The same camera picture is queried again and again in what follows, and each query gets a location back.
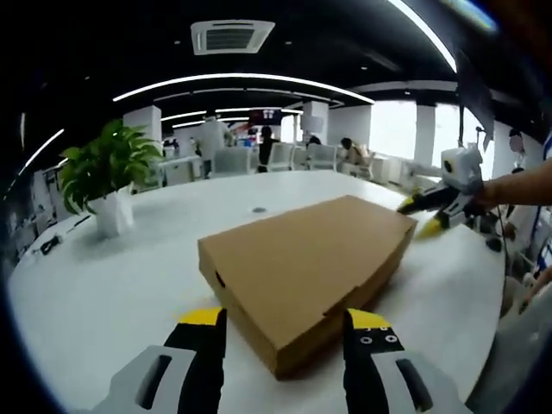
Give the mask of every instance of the ceiling air conditioner vent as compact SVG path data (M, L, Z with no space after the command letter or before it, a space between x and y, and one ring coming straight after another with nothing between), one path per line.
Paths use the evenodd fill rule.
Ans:
M272 22L215 20L191 25L194 54L258 53L274 28Z

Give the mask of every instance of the black ceiling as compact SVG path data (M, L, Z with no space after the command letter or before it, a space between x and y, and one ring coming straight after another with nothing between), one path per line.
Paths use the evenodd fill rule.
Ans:
M443 38L461 49L493 89L525 102L530 94L500 38L483 35L436 2L406 1ZM306 78L349 88L411 79L455 80L425 35L386 0L202 0L79 3L39 2L20 10L21 33L12 35L9 100L10 175L44 140L66 132L36 161L52 164L64 147L90 140L109 118L156 98L213 88L264 88L350 98L311 87L262 80L212 80L171 85L130 97L121 93L171 78L221 72L256 72ZM217 19L254 19L276 26L257 54L194 56L190 26ZM219 92L158 101L163 116L206 106L280 106L297 102L277 93ZM21 149L18 114L26 112Z

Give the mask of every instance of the cardboard box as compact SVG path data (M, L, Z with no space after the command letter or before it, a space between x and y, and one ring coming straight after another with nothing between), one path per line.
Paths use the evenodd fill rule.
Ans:
M257 355L283 378L341 333L391 278L416 221L346 196L198 241L199 269Z

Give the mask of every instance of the white table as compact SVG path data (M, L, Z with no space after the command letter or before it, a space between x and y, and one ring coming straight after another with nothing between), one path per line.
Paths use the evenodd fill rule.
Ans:
M198 238L345 194L392 209L402 200L336 172L200 181L135 196L131 234L98 242L92 218L50 255L22 261L9 279L9 297L45 383L67 408L91 408L107 394L114 373L148 345L165 341L179 315L217 304L198 271ZM254 207L267 213L253 213ZM36 244L77 220L48 229ZM454 380L462 400L480 375L497 327L502 263L464 226L413 242L375 308L407 348ZM222 414L347 412L339 353L309 378L278 382L230 323L224 363Z

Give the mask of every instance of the ceiling light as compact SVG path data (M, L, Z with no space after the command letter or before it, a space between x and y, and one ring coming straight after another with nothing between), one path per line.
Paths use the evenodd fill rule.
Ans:
M21 120L19 122L19 135L21 136L21 148L25 149L25 112L21 113Z
M216 88L216 89L200 89L193 91L193 95L198 95L200 93L208 93L208 92L244 92L246 88ZM341 106L343 106L345 103L342 101L338 101L336 99L329 99L327 97L319 97L317 95L310 95L308 93L299 93L299 92L293 92L293 91L282 91L281 89L266 89L266 88L247 88L247 91L250 92L265 92L265 93L278 93L280 95L286 95L291 97L312 97L318 101L325 101L329 103L336 103ZM172 95L167 95L165 97L157 97L154 99L154 102L164 101L166 99L172 99L174 97L183 97L183 96L190 96L192 92L183 92L183 93L175 93Z
M69 161L68 158L64 158L63 160L61 160L57 166L55 166L56 168L60 168L61 166L65 165L65 163Z
M44 142L41 145L41 147L38 148L33 155L31 155L31 157L27 160L27 162L25 163L25 165L23 166L21 171L17 173L17 175L23 174L23 171L25 171L28 168L28 166L31 165L31 163L35 160L36 157L38 157L38 155L44 150L44 148L46 148L48 145L50 145L52 143L52 141L55 140L58 136L63 134L63 131L65 131L65 130L60 129L58 132L56 132L54 135L52 135L50 138L48 138L48 140L46 142Z
M248 110L279 110L281 108L270 108L270 107L259 107L259 108L228 108L226 110L216 110L215 112L217 114L223 113L223 112L246 112Z
M206 113L207 113L206 110L199 110L197 112L188 112L187 114L165 116L164 118L161 118L161 121L168 121L169 119L176 119L176 118L185 118L187 116L205 115Z
M221 122L249 121L249 118L247 116L238 116L234 118L220 118L219 121Z
M179 123L178 125L173 125L172 128L175 129L175 128L191 127L192 125L199 125L200 123L204 123L204 121Z
M359 99L363 102L368 102L369 104L374 104L374 101L372 99L370 99L369 97L363 97L362 95L359 95L358 93L347 91L345 89L338 88L336 86L321 84L319 82L314 82L312 80L307 80L307 79L291 78L289 76L280 76L280 75L267 75L267 74L263 74L263 73L212 73L212 74L207 74L207 75L196 75L196 76L188 76L188 77L185 77L185 78L170 79L170 80L166 80L164 82L158 82L157 84L143 86L142 88L135 89L134 91L123 93L122 95L119 95L118 97L114 97L113 102L120 101L120 100L124 99L125 97L132 97L134 95L137 95L138 93L142 93L142 92L145 92L145 91L151 91L152 89L160 88L162 86L181 84L181 83L184 83L184 82L192 82L192 81L196 81L196 80L226 79L226 78L249 78L249 79L281 80L283 82L290 82L290 83L294 83L294 84L313 86L315 88L320 88L320 89L325 89L327 91L333 91L333 92L341 93L342 95L347 95L349 97L354 97L356 99Z
M286 113L286 114L303 114L303 111L302 110L287 110L287 109L282 109L282 112Z
M437 37L437 35L433 30L431 30L430 26L428 26L428 24L424 22L422 18L414 12L414 10L412 10L410 7L404 4L402 0L387 0L387 1L391 3L393 6L395 6L397 9L399 9L420 30L422 30L422 32L428 37L428 39L430 39L431 43L433 43L433 45L437 48L439 53L447 61L448 65L453 70L453 72L456 73L455 58L453 58L452 54L442 43L441 39Z
M271 108L266 106L260 106L259 108L227 108L225 110L216 110L215 112L217 114L222 114L224 112L247 112L249 110L281 110L282 112L286 114L302 114L302 110L288 110L286 108ZM164 118L161 118L161 121L169 121L171 119L177 119L177 118L185 118L187 116L196 116L196 115L205 115L207 113L206 110L199 110L197 112L187 112L185 114L179 114L179 115L172 115L172 116L166 116Z
M16 184L16 181L17 181L17 177L15 177L14 180L9 185L8 190L6 191L6 193L3 196L3 201L6 201L6 198L8 198L8 194L11 191L11 189L14 187L14 185Z

